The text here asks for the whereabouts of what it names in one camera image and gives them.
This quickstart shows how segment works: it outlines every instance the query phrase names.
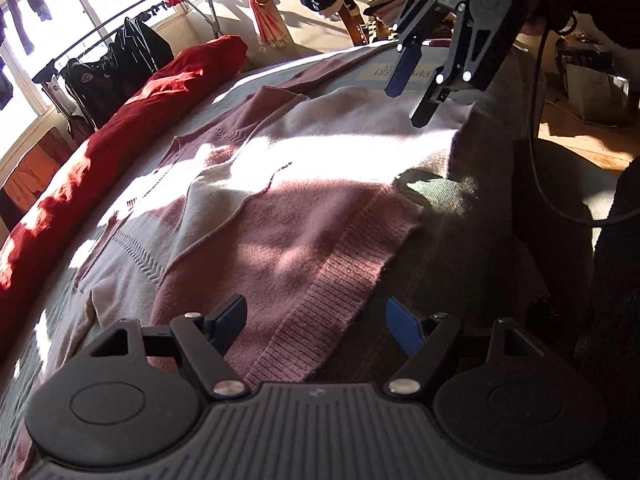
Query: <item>ribbed hem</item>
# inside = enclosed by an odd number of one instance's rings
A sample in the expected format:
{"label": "ribbed hem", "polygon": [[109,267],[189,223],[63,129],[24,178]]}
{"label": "ribbed hem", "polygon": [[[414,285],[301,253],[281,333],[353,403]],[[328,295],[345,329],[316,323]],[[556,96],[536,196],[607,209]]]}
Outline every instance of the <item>ribbed hem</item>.
{"label": "ribbed hem", "polygon": [[329,357],[387,261],[418,225],[419,207],[382,187],[346,229],[301,303],[282,321],[244,380],[299,382]]}

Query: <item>red blanket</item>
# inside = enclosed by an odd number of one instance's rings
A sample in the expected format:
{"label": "red blanket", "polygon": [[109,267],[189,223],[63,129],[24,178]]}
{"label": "red blanket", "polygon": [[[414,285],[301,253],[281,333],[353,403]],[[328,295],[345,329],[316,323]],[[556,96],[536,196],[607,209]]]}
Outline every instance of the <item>red blanket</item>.
{"label": "red blanket", "polygon": [[0,360],[82,222],[154,139],[242,67],[237,36],[183,50],[58,171],[0,252]]}

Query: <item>bed sheet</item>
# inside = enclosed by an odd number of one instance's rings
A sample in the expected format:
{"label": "bed sheet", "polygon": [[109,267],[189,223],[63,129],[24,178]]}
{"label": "bed sheet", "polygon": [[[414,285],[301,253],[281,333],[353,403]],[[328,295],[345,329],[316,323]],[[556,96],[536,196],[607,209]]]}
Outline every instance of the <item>bed sheet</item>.
{"label": "bed sheet", "polygon": [[[373,46],[361,48],[375,48],[378,49],[378,52],[348,72],[329,81],[321,89],[310,94],[310,96],[327,94],[336,88],[348,85],[367,89],[383,89],[397,59],[395,49],[385,48],[384,44],[374,44]],[[132,181],[153,171],[171,145],[174,137],[188,134],[204,126],[219,114],[239,103],[245,96],[251,94],[260,86],[275,86],[301,70],[308,68],[318,60],[331,56],[349,55],[348,53],[355,50],[348,49],[347,51],[313,56],[275,68],[261,70],[257,73],[243,75],[231,81],[222,90],[216,91],[195,108],[188,117],[182,120],[180,125],[172,128],[153,143],[146,153],[137,160],[136,164],[127,171],[127,174],[120,179],[111,192],[104,197],[100,206],[85,222],[75,242],[68,248],[58,268],[47,280],[44,290],[34,305],[32,324],[34,329],[29,331],[25,335],[25,339],[23,339],[24,351],[15,365],[13,376],[6,385],[0,403],[0,449],[2,450],[2,456],[0,456],[0,478],[9,477],[19,423],[24,412],[24,404],[40,369],[46,362],[50,340],[65,313],[66,300],[71,290],[76,270],[90,253],[95,241],[100,238],[100,234],[106,225],[106,216],[114,201]],[[426,85],[430,70],[444,60],[446,53],[447,50],[443,48],[425,47],[423,58],[415,70],[406,91],[416,92],[418,97],[418,92],[423,90]],[[467,102],[482,101],[482,113],[485,117],[490,118],[492,125],[498,130],[498,136],[502,134],[504,128],[512,128],[515,129],[515,133],[512,133],[513,137],[521,137],[524,134],[522,114],[526,111],[523,106],[525,106],[525,102],[528,102],[522,87],[522,81],[525,79],[523,74],[531,72],[532,64],[521,54],[514,53],[506,61],[505,65],[501,70],[504,74],[499,78],[500,84],[494,85],[496,88],[504,87],[503,90],[496,90],[498,94],[495,92],[487,92],[486,94],[460,92],[460,95],[456,98]],[[522,75],[522,77],[514,77],[516,73]],[[429,230],[435,229],[441,234],[445,233],[447,231],[444,227],[445,220],[455,217],[450,206],[454,204],[455,200],[452,197],[458,191],[451,188],[452,184],[449,181],[431,181],[428,176],[424,175],[410,175],[401,180],[401,182],[403,182],[404,192],[409,197],[422,201],[422,204],[427,206],[424,225],[428,226]],[[469,191],[468,183],[467,188],[463,189],[463,191],[466,197]],[[425,263],[425,261],[417,266],[417,270],[423,278],[427,268],[433,266],[433,258],[429,260],[429,263]],[[471,264],[476,263],[478,262],[471,259]],[[402,273],[405,273],[404,269],[401,269],[400,274]],[[433,285],[433,280],[426,280],[426,282],[428,286]],[[471,287],[467,291],[467,295],[470,296],[477,293],[478,287],[479,285],[476,285],[476,288]],[[468,309],[478,306],[477,301],[470,302],[468,298],[462,298],[462,303]],[[97,335],[100,330],[100,326],[97,323],[94,324],[84,343]]]}

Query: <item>black cable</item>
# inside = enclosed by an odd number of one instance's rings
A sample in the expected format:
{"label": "black cable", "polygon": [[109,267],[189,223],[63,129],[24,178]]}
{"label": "black cable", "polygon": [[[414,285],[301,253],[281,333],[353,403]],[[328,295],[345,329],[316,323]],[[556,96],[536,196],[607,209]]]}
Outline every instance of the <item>black cable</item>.
{"label": "black cable", "polygon": [[533,90],[531,93],[531,104],[529,109],[529,155],[531,159],[531,170],[533,172],[533,178],[536,182],[536,187],[538,188],[538,192],[542,199],[546,202],[546,204],[551,208],[553,212],[560,215],[562,218],[570,220],[571,222],[575,222],[580,225],[584,225],[587,227],[595,228],[595,227],[606,227],[614,224],[618,224],[625,220],[629,220],[640,214],[640,208],[636,208],[633,211],[625,213],[623,215],[614,216],[612,218],[605,218],[602,220],[582,220],[579,218],[574,218],[573,216],[560,211],[556,206],[554,206],[549,199],[546,197],[545,192],[542,191],[542,186],[540,186],[540,180],[538,179],[538,172],[536,171],[536,150],[535,150],[535,140],[536,140],[536,102],[538,100],[538,81],[540,79],[540,71],[542,70],[542,55],[545,50],[546,39],[549,36],[549,29],[545,30],[545,33],[542,35],[540,39],[540,49],[538,51],[538,58],[536,59],[536,69],[534,74],[533,81]]}

